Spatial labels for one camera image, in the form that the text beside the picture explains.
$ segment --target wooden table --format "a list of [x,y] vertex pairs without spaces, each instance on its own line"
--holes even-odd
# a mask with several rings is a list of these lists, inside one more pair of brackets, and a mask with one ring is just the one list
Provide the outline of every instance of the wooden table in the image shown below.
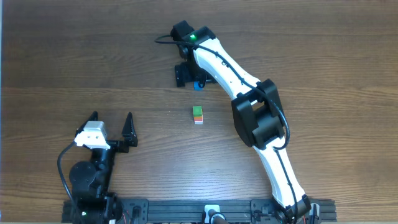
[[[60,221],[57,156],[93,110],[113,139],[133,113],[139,146],[117,156],[111,184],[122,197],[271,197],[227,94],[177,88],[176,46],[153,43],[183,19],[277,84],[309,196],[336,200],[339,221],[397,220],[398,2],[4,0],[3,221]],[[64,173],[89,157],[71,149]]]

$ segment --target green block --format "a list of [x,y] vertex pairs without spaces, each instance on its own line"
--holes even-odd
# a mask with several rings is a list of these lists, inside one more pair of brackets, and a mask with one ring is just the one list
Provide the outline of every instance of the green block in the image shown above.
[[192,110],[193,110],[193,116],[201,116],[202,115],[201,106],[192,106]]

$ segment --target blue object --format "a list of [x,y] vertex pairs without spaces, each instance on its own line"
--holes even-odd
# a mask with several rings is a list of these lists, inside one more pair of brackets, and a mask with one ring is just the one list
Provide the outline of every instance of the blue object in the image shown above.
[[193,82],[193,89],[194,90],[202,90],[203,88],[199,87],[199,82]]

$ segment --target black cable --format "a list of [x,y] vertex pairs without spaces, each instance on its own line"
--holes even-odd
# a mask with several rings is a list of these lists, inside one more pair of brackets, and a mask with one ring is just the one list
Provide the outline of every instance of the black cable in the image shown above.
[[81,221],[81,224],[84,224],[83,217],[81,217],[80,212],[79,212],[79,208],[77,207],[77,204],[75,203],[75,201],[74,201],[74,199],[73,199],[73,197],[72,197],[72,195],[71,195],[71,193],[70,193],[70,191],[69,191],[69,188],[68,188],[68,185],[67,185],[67,181],[65,180],[65,178],[64,178],[64,176],[63,176],[63,174],[62,174],[62,167],[61,167],[62,156],[63,156],[71,147],[73,147],[74,145],[75,145],[75,142],[73,141],[72,143],[70,143],[69,146],[67,146],[67,147],[60,153],[60,155],[58,156],[57,166],[58,166],[58,172],[60,173],[60,177],[61,177],[61,181],[62,181],[63,187],[65,188],[65,190],[67,191],[67,194],[68,194],[68,196],[69,196],[70,203],[72,203],[72,206],[73,206],[73,208],[75,209],[77,216],[79,216],[79,219],[80,219],[80,221]]
[[281,164],[281,166],[282,166],[282,169],[283,169],[283,171],[284,171],[284,173],[285,173],[285,176],[286,176],[286,179],[287,179],[287,184],[290,186],[290,189],[291,189],[291,191],[292,191],[292,195],[293,195],[293,198],[294,198],[294,204],[295,204],[294,224],[296,224],[296,223],[297,223],[297,212],[298,212],[298,210],[297,210],[297,199],[296,199],[296,196],[295,196],[295,192],[294,192],[294,189],[293,189],[293,185],[292,185],[292,183],[290,182],[289,176],[287,175],[287,172],[286,172],[285,165],[284,165],[284,163],[282,162],[282,158],[280,157],[280,154],[279,154],[279,150],[285,149],[286,146],[287,146],[288,143],[289,143],[289,140],[290,140],[290,129],[289,129],[289,124],[287,123],[285,114],[284,114],[284,113],[282,112],[282,110],[276,105],[275,102],[273,102],[271,99],[268,98],[268,96],[266,95],[266,93],[264,93],[262,90],[260,90],[260,89],[258,89],[258,88],[256,88],[256,87],[254,87],[254,86],[250,85],[248,82],[246,82],[246,81],[244,80],[244,78],[242,78],[242,77],[240,76],[240,74],[235,70],[235,68],[232,67],[232,65],[231,65],[222,55],[220,55],[218,52],[216,52],[216,51],[214,51],[214,50],[211,50],[211,49],[209,49],[209,48],[207,48],[207,47],[204,47],[204,46],[201,46],[201,45],[198,45],[198,44],[189,43],[189,42],[181,42],[181,41],[160,41],[160,39],[163,39],[164,37],[170,37],[170,35],[163,35],[163,36],[160,36],[160,37],[156,38],[156,39],[155,39],[155,43],[158,43],[158,44],[184,45],[184,46],[196,47],[196,48],[203,49],[203,50],[206,50],[206,51],[208,51],[208,52],[210,52],[210,53],[215,54],[217,57],[219,57],[220,59],[222,59],[222,61],[225,63],[225,65],[226,65],[229,69],[232,70],[232,72],[236,75],[236,77],[237,77],[243,84],[245,84],[246,86],[248,86],[248,87],[251,88],[252,90],[256,91],[256,92],[257,92],[258,94],[260,94],[262,97],[264,97],[264,99],[266,99],[268,102],[270,102],[271,105],[278,111],[279,118],[282,120],[282,123],[283,123],[283,125],[285,126],[285,129],[286,129],[286,138],[285,138],[285,143],[283,144],[283,146],[281,146],[281,147],[275,147],[275,146],[274,146],[274,150],[275,150],[275,153],[277,154],[277,156],[278,156],[278,158],[279,158],[279,162],[280,162],[280,164]]
[[181,42],[181,41],[160,41],[160,39],[163,39],[164,37],[170,37],[170,35],[163,35],[160,36],[158,38],[155,39],[155,43],[158,44],[174,44],[174,45],[185,45],[185,46],[191,46],[191,47],[197,47],[203,50],[206,50],[210,53],[215,54],[217,57],[219,57],[220,59],[222,59],[222,61],[225,63],[225,65],[230,68],[232,70],[232,72],[237,76],[237,78],[246,86],[248,86],[249,88],[253,89],[254,91],[256,91],[258,94],[260,94],[262,97],[264,97],[264,99],[266,99],[268,102],[271,103],[271,105],[278,111],[279,114],[279,118],[282,120],[283,125],[285,126],[286,129],[286,138],[285,138],[285,143],[283,146],[281,147],[274,147],[274,149],[276,150],[282,150],[285,149],[286,146],[289,143],[290,140],[290,129],[289,129],[289,124],[287,123],[286,117],[284,115],[284,113],[282,112],[282,110],[276,105],[275,102],[273,102],[271,99],[268,98],[268,96],[260,89],[250,85],[248,82],[246,82],[244,80],[244,78],[242,78],[242,76],[235,70],[234,67],[232,67],[232,65],[222,56],[220,55],[218,52],[211,50],[207,47],[198,45],[198,44],[193,44],[193,43],[189,43],[189,42]]

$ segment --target wooden surface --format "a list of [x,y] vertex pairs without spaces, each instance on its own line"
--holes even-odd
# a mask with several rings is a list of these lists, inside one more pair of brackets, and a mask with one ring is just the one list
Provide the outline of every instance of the wooden surface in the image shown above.
[[[110,138],[133,113],[139,146],[117,156],[111,184],[122,197],[271,197],[227,94],[176,88],[177,48],[153,43],[183,19],[277,84],[307,195],[336,200],[339,221],[397,220],[398,2],[4,0],[3,221],[60,221],[56,159],[93,110]],[[71,149],[64,173],[89,157]]]

